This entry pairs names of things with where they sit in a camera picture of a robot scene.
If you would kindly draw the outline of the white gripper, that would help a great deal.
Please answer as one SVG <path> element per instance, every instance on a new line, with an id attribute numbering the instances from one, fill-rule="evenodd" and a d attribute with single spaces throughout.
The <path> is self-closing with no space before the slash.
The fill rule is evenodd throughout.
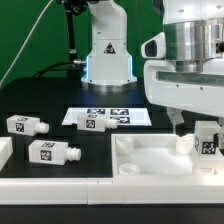
<path id="1" fill-rule="evenodd" d="M 218 119 L 218 147 L 224 149 L 224 56 L 201 64 L 200 72 L 177 72 L 173 61 L 165 60 L 163 32 L 144 42 L 144 89 L 147 100 L 167 108 L 167 115 L 178 136 L 185 135 L 182 111 Z"/>

